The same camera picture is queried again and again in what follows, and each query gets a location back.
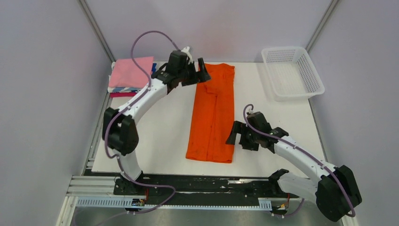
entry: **white wall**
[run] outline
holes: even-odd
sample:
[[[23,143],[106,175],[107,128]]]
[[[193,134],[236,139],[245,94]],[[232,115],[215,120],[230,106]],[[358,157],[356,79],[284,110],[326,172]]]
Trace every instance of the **white wall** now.
[[[344,0],[311,51],[326,86],[312,99],[327,157],[349,166],[362,226],[398,225],[399,1]]]
[[[54,225],[110,62],[75,0],[0,7],[0,225]]]
[[[130,58],[133,41],[160,30],[193,57],[207,61],[262,61],[270,46],[303,46],[331,0],[87,0],[118,58]],[[173,46],[159,34],[143,37],[135,56],[167,60]]]

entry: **folded orange garment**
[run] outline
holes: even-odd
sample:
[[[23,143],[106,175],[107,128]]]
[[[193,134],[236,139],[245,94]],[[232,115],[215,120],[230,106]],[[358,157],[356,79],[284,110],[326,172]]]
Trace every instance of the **folded orange garment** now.
[[[187,159],[231,163],[226,145],[234,122],[234,66],[205,64],[211,80],[197,84]]]

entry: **white plastic basket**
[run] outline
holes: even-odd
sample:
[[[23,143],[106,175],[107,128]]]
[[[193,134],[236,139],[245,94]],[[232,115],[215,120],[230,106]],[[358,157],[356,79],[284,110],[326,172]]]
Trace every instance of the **white plastic basket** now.
[[[304,48],[265,48],[262,57],[276,101],[308,99],[324,93],[323,83]]]

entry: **pink cloth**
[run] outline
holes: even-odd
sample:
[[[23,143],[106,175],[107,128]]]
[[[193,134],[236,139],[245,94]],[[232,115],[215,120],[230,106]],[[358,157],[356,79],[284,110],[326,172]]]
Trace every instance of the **pink cloth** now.
[[[141,57],[135,60],[148,74],[151,74],[154,57]],[[108,86],[143,88],[147,82],[147,76],[133,63],[132,59],[119,59],[115,62]]]
[[[134,97],[136,95],[135,92],[128,92],[128,93],[110,93],[111,98],[115,97]]]

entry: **white work surface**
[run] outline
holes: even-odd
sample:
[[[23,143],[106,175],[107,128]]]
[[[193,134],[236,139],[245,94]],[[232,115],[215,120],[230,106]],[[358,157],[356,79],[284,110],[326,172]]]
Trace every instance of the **white work surface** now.
[[[244,122],[243,108],[251,103],[254,105],[254,112],[262,112],[272,128],[283,128],[300,147],[312,152],[319,159],[324,159],[308,100],[276,102],[267,86],[268,78],[264,64],[228,64],[235,66],[235,120]],[[257,152],[243,150],[241,145],[238,145],[240,135],[237,135],[233,162],[230,164],[186,159],[195,89],[195,85],[177,87],[158,101],[140,120],[137,125],[139,144],[135,152],[144,173],[268,177],[278,169],[284,168],[299,176],[305,176],[290,162],[268,149],[259,147]],[[129,99],[114,98],[111,107],[117,108]],[[102,139],[92,171],[120,172],[116,159],[108,159],[105,155]]]

